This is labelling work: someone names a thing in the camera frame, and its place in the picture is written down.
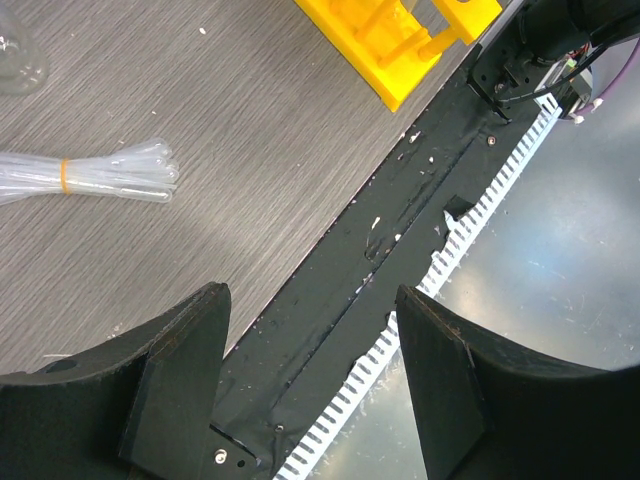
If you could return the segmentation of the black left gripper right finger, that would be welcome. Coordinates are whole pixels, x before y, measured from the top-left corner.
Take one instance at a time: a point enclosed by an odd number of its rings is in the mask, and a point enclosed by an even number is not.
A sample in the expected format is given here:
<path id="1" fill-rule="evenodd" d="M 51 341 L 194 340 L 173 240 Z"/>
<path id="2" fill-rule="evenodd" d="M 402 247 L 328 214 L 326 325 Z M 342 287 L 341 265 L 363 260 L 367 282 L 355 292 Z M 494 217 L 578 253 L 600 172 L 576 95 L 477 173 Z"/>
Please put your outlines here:
<path id="1" fill-rule="evenodd" d="M 551 357 L 405 285 L 396 316 L 429 478 L 638 477 L 637 367 Z"/>

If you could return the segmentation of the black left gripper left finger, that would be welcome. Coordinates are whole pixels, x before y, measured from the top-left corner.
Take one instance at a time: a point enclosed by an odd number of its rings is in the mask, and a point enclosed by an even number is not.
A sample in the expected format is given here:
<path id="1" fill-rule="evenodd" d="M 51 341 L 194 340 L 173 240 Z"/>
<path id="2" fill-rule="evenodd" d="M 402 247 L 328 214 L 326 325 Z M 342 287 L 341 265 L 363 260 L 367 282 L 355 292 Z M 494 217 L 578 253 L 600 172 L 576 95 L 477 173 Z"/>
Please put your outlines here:
<path id="1" fill-rule="evenodd" d="M 231 310 L 209 283 L 91 349 L 1 378 L 5 479 L 195 479 Z"/>

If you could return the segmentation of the bundle of plastic pipettes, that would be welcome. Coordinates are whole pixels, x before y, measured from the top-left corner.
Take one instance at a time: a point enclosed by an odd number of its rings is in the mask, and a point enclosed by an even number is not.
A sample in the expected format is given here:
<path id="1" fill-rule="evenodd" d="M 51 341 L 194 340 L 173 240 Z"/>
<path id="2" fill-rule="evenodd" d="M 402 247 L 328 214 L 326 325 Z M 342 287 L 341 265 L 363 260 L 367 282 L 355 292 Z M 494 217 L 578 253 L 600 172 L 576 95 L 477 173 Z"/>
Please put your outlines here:
<path id="1" fill-rule="evenodd" d="M 114 196 L 167 203 L 172 199 L 178 179 L 179 166 L 162 139 L 89 158 L 1 154 L 3 205 L 49 194 Z"/>

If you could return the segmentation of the yellow test tube rack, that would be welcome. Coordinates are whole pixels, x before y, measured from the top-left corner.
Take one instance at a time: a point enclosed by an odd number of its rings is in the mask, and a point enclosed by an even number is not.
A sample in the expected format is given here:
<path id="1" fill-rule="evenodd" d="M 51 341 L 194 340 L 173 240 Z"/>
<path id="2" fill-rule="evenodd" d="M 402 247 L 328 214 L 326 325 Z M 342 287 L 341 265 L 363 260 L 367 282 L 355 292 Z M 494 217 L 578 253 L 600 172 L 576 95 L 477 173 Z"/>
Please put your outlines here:
<path id="1" fill-rule="evenodd" d="M 297 0 L 326 39 L 395 112 L 460 41 L 469 46 L 500 16 L 495 0 L 434 0 L 446 21 L 433 35 L 412 13 L 412 1 Z"/>

